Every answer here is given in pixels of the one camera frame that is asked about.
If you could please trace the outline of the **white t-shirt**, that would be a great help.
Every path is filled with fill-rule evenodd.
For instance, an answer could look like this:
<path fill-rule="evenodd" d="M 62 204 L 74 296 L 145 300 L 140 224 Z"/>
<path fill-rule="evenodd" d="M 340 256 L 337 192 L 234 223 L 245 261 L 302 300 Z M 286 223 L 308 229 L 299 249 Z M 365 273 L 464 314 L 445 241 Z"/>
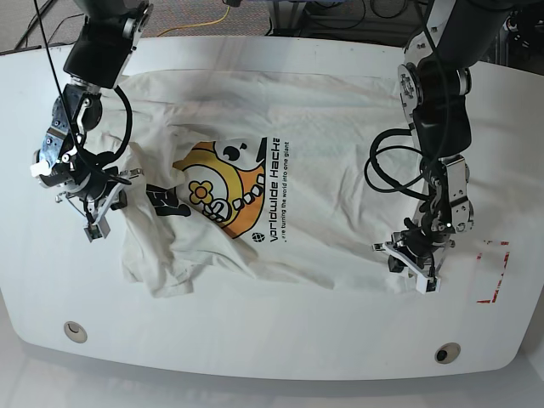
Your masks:
<path fill-rule="evenodd" d="M 118 166 L 143 172 L 122 210 L 128 281 L 156 298 L 191 292 L 205 273 L 414 290 L 371 248 L 417 205 L 365 180 L 373 139 L 405 125 L 395 80 L 181 70 L 120 86 L 133 130 Z"/>

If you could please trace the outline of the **red tape rectangle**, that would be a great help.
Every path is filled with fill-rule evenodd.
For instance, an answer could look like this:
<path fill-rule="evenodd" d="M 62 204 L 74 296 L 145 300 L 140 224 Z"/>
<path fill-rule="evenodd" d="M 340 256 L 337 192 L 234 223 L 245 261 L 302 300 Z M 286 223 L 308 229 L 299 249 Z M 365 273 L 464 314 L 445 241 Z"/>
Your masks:
<path fill-rule="evenodd" d="M 475 265 L 476 304 L 493 304 L 497 301 L 509 256 L 508 241 L 482 241 Z"/>

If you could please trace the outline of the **right table grommet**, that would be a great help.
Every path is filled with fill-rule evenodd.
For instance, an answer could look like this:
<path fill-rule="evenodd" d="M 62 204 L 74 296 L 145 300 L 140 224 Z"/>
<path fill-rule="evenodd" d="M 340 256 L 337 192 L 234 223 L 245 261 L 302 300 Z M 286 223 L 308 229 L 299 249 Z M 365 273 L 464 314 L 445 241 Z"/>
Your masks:
<path fill-rule="evenodd" d="M 458 343 L 447 343 L 438 348 L 434 359 L 438 364 L 448 365 L 455 361 L 461 353 L 461 346 Z"/>

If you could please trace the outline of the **table grommet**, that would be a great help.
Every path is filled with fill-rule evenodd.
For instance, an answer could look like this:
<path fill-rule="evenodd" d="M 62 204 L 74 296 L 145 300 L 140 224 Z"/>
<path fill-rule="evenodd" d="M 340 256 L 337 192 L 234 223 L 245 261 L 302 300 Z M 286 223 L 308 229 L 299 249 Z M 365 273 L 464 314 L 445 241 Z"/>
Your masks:
<path fill-rule="evenodd" d="M 461 346 L 458 343 L 447 343 L 438 348 L 434 359 L 438 364 L 448 365 L 455 361 L 461 353 Z"/>
<path fill-rule="evenodd" d="M 82 344 L 88 340 L 85 329 L 74 321 L 67 321 L 64 326 L 65 335 L 74 343 Z"/>

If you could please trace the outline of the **left table grommet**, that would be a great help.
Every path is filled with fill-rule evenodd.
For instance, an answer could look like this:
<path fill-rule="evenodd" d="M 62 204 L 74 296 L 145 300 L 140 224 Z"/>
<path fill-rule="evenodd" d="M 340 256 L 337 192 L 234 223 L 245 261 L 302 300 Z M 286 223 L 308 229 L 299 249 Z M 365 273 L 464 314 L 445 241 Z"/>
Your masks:
<path fill-rule="evenodd" d="M 82 344 L 88 340 L 85 329 L 74 321 L 67 321 L 64 326 L 65 335 L 74 343 Z"/>

